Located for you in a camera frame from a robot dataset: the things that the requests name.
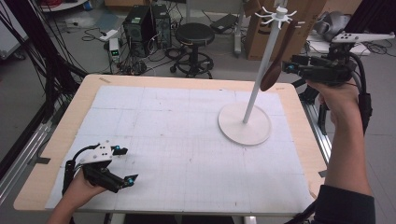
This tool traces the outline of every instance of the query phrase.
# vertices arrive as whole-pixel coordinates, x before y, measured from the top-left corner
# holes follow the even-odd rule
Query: white power adapter
[[[108,50],[111,54],[113,61],[120,59],[120,44],[117,38],[110,38],[108,41]]]

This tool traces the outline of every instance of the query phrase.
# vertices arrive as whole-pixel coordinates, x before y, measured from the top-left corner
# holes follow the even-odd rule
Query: black stool seat
[[[198,52],[198,48],[206,46],[213,42],[215,33],[212,29],[201,23],[186,23],[177,28],[176,40],[182,45],[189,47],[192,52],[186,52],[181,55],[176,63],[170,68],[172,73],[175,73],[177,68],[186,74],[186,77],[200,75],[207,73],[212,79],[210,71],[214,64],[213,60]]]

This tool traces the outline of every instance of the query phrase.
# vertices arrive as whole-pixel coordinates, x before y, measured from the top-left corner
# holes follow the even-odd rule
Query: gray floor
[[[101,17],[104,8],[100,7],[89,14],[96,20]],[[67,13],[80,12],[80,9],[70,10],[58,14],[59,17]],[[114,12],[119,16],[114,27],[118,28],[125,16],[125,12]],[[194,20],[208,22],[203,15],[195,13]],[[218,15],[210,14],[212,19]],[[77,61],[90,72],[103,71],[108,67],[106,51],[103,43],[98,41],[84,42],[83,30],[74,30],[71,34],[63,33],[64,41],[69,51]],[[248,80],[253,81],[257,76],[260,62],[246,60],[244,52],[239,57],[233,55],[233,38],[231,35],[217,35],[216,40],[202,52],[209,54],[215,67],[212,75],[214,79]],[[396,54],[396,47],[389,49],[389,53]],[[158,51],[151,59],[161,58],[162,52]],[[392,223],[396,220],[396,175],[392,172],[396,167],[396,106],[393,97],[396,95],[396,60],[388,55],[370,54],[362,58],[365,65],[368,92],[373,97],[374,114],[366,134],[368,175],[375,195],[375,208],[377,223]],[[168,62],[164,59],[158,63],[146,61],[148,67]],[[171,74],[171,63],[156,67],[144,76],[157,77],[184,77],[177,72]],[[297,79],[294,75],[282,74],[279,82],[292,82]],[[44,92],[37,78],[35,70],[27,59],[17,61],[9,59],[0,62],[0,159],[11,148],[27,123],[34,116],[37,109],[44,102]],[[332,125],[328,125],[329,136],[332,137]],[[20,212],[13,209],[13,201],[18,195],[26,176],[29,175],[31,166],[28,166],[22,177],[15,185],[5,202],[0,207],[0,220],[2,223],[43,223],[48,213]],[[78,214],[78,223],[102,223],[103,214]],[[258,218],[259,223],[276,223],[272,219]]]

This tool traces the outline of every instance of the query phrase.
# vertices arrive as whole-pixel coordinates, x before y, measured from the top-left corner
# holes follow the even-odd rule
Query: power strip
[[[109,32],[106,33],[106,35],[102,35],[99,37],[101,40],[107,41],[111,36],[115,35],[118,31],[116,30],[110,30]]]

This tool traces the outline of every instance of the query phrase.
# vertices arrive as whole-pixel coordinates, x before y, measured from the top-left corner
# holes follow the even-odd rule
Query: stand
[[[257,13],[256,15],[259,17],[271,18],[269,21],[264,22],[264,24],[268,24],[272,21],[274,24],[272,25],[265,52],[262,56],[262,63],[260,64],[259,73],[257,75],[253,91],[250,95],[250,100],[248,104],[235,103],[232,105],[226,105],[219,113],[219,127],[221,131],[230,140],[243,146],[256,146],[263,143],[270,136],[271,121],[262,109],[254,105],[254,102],[256,101],[262,78],[265,71],[268,69],[268,63],[276,43],[281,24],[283,21],[291,21],[289,16],[295,14],[295,12],[293,12],[287,15],[286,13],[288,10],[283,7],[278,7],[276,9],[276,13],[269,12],[264,7],[262,9],[269,15],[262,16]]]

